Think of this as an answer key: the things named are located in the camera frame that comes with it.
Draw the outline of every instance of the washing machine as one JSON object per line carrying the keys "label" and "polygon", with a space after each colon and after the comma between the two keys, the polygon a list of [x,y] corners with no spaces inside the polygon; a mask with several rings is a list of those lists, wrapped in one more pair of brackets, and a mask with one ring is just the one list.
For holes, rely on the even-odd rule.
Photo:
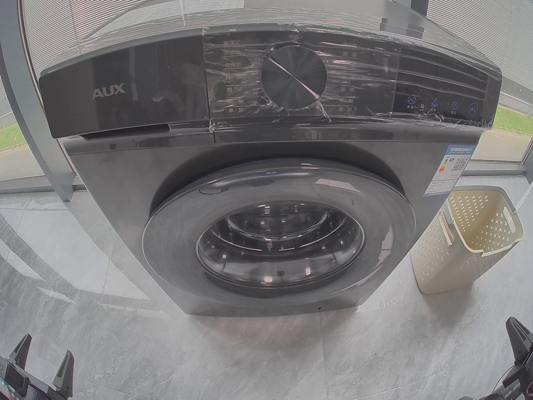
{"label": "washing machine", "polygon": [[187,314],[361,305],[494,119],[500,70],[390,0],[153,0],[39,81],[52,137]]}

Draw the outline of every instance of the laundry basket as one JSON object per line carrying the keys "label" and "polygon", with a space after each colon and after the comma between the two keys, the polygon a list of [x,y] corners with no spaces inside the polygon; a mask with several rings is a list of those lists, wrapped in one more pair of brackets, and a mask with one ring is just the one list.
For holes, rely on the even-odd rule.
{"label": "laundry basket", "polygon": [[519,241],[522,224],[498,187],[459,187],[411,250],[418,287],[440,293],[474,282]]}

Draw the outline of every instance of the basket handle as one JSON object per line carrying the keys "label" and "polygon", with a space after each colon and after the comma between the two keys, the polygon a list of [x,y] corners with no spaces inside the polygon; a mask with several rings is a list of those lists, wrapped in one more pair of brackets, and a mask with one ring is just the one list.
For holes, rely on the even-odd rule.
{"label": "basket handle", "polygon": [[444,213],[442,211],[439,212],[439,222],[441,227],[443,228],[444,236],[446,237],[448,246],[451,246],[454,243],[454,235],[451,233],[450,228],[448,227],[448,223],[444,218]]}

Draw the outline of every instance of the gray tile floor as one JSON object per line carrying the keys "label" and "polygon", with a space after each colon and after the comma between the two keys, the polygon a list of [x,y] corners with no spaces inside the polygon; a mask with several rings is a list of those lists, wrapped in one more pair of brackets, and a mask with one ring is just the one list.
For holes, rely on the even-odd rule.
{"label": "gray tile floor", "polygon": [[27,369],[51,383],[75,356],[75,398],[457,400],[512,363],[505,320],[533,327],[533,194],[507,191],[525,240],[473,285],[425,296],[409,256],[358,309],[186,316],[131,256],[89,193],[0,196],[0,355],[27,332]]}

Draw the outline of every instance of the grass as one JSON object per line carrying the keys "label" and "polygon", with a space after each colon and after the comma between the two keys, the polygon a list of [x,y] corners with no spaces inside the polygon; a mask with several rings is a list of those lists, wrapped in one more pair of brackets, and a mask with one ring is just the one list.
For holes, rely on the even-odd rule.
{"label": "grass", "polygon": [[508,108],[498,107],[494,118],[494,127],[510,132],[533,135],[533,117],[520,114]]}
{"label": "grass", "polygon": [[0,151],[26,143],[17,123],[0,129]]}

